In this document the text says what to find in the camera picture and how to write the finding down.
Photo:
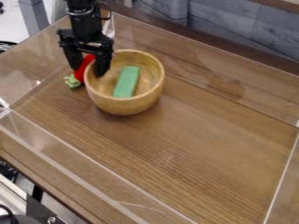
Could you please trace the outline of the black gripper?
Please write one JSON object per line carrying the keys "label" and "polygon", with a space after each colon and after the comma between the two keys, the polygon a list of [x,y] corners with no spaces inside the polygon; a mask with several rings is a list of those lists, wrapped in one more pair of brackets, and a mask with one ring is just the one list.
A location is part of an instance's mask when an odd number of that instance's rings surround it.
{"label": "black gripper", "polygon": [[80,68],[83,53],[95,54],[95,73],[98,77],[102,77],[111,66],[114,39],[102,32],[90,38],[78,37],[72,29],[59,29],[58,34],[70,67],[74,70]]}

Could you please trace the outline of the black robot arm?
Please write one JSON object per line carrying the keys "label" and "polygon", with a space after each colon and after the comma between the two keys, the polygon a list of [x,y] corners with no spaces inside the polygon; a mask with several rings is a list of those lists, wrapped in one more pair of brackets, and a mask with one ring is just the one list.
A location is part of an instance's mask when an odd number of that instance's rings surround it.
{"label": "black robot arm", "polygon": [[56,31],[70,67],[74,70],[80,68],[83,53],[95,56],[95,75],[102,77],[110,70],[114,39],[103,33],[103,20],[110,20],[111,16],[103,17],[100,6],[104,4],[98,0],[66,0],[67,14],[70,16],[70,29]]}

